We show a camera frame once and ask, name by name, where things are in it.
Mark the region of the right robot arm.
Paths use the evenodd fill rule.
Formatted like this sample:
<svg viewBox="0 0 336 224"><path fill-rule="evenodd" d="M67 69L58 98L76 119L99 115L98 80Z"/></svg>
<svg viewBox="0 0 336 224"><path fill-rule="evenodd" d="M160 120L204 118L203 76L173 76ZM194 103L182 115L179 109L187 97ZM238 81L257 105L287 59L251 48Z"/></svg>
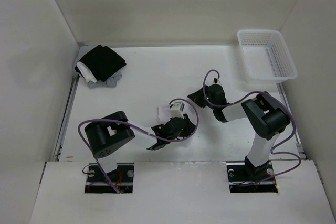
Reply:
<svg viewBox="0 0 336 224"><path fill-rule="evenodd" d="M247 181L255 181L269 162L276 139L289 124L294 125L290 112L267 92L256 91L253 99L228 103L219 84L205 85L187 97L201 108L208 107L214 117L227 123L247 118L255 131L252 147L244 160L244 175Z"/></svg>

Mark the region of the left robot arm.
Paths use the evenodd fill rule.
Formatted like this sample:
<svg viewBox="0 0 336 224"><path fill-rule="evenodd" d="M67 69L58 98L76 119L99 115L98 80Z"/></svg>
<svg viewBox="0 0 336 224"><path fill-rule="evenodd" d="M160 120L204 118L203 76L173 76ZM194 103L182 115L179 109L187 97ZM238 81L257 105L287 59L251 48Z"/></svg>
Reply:
<svg viewBox="0 0 336 224"><path fill-rule="evenodd" d="M158 151L171 143L191 138L198 124L199 118L193 123L185 113L169 118L164 124L142 129L131 123L123 111L118 111L89 121L85 134L87 145L98 161L101 177L110 182L118 175L117 162L111 156L132 140L148 151Z"/></svg>

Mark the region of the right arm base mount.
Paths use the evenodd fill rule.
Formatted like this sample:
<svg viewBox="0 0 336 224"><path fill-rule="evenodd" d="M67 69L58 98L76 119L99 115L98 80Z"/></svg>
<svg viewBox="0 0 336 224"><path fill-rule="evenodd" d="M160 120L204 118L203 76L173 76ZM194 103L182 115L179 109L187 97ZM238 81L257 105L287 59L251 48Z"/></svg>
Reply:
<svg viewBox="0 0 336 224"><path fill-rule="evenodd" d="M226 163L229 191L231 193L277 193L275 178L266 180L274 174L271 161L256 171L244 162Z"/></svg>

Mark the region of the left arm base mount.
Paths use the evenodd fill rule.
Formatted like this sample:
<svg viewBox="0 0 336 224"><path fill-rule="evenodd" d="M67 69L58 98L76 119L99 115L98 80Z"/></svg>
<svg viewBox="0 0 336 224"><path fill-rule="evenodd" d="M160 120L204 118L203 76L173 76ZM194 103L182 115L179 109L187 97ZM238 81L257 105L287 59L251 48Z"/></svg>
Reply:
<svg viewBox="0 0 336 224"><path fill-rule="evenodd" d="M97 164L89 163L82 169L86 175L86 194L116 194ZM116 170L108 173L114 187L121 194L133 193L134 163L118 163Z"/></svg>

